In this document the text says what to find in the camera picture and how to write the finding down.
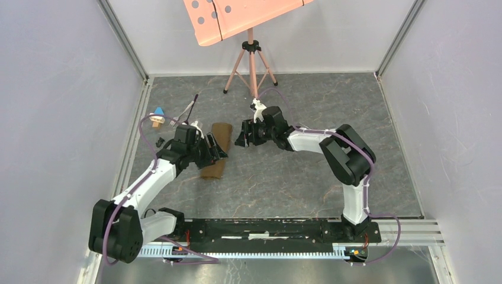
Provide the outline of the clear plastic fork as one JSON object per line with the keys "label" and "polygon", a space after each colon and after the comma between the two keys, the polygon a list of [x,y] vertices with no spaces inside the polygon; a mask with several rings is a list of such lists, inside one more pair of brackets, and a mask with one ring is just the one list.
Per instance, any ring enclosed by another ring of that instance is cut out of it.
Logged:
{"label": "clear plastic fork", "polygon": [[176,122],[177,122],[177,121],[179,121],[179,120],[182,118],[182,116],[183,116],[183,115],[185,115],[186,113],[188,113],[188,112],[189,112],[189,106],[190,106],[190,103],[189,103],[189,105],[188,105],[188,106],[187,106],[187,107],[186,107],[186,108],[185,108],[185,109],[184,109],[184,110],[183,110],[183,111],[182,111],[182,112],[181,112],[178,116],[175,116],[175,117],[173,118],[173,120],[171,120],[171,121],[170,121],[169,125],[170,125],[171,127],[175,127],[175,126],[176,126]]}

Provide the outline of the brown cloth napkin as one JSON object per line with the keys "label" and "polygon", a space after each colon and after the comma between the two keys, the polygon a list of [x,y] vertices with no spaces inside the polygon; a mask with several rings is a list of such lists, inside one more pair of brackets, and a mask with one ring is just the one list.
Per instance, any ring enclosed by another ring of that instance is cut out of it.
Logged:
{"label": "brown cloth napkin", "polygon": [[211,133],[217,143],[217,151],[220,159],[215,162],[215,164],[203,168],[200,174],[201,178],[205,180],[214,180],[223,177],[226,165],[226,159],[223,157],[223,153],[229,155],[228,151],[230,149],[232,131],[233,126],[226,122],[217,122],[212,125]]}

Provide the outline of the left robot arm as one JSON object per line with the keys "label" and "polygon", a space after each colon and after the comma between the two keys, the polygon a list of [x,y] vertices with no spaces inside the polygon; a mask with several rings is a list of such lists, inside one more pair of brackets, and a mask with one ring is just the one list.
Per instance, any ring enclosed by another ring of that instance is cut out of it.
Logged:
{"label": "left robot arm", "polygon": [[143,218],[148,205],[190,164],[203,169],[227,158],[212,133],[203,134],[195,124],[182,124],[174,138],[155,153],[148,168],[126,190],[93,207],[88,248],[104,259],[131,263],[146,244],[163,236],[181,240],[186,233],[184,215],[160,209]]}

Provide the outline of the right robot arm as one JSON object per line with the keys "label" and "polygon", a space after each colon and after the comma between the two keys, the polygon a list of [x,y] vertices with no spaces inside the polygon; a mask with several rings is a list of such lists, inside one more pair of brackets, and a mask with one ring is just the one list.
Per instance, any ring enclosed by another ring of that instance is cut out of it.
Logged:
{"label": "right robot arm", "polygon": [[348,124],[334,130],[309,130],[291,126],[278,106],[258,108],[255,116],[242,122],[234,142],[240,147],[273,141],[286,151],[308,151],[324,156],[334,176],[343,184],[342,234],[358,241],[371,222],[368,187],[376,157],[359,134]]}

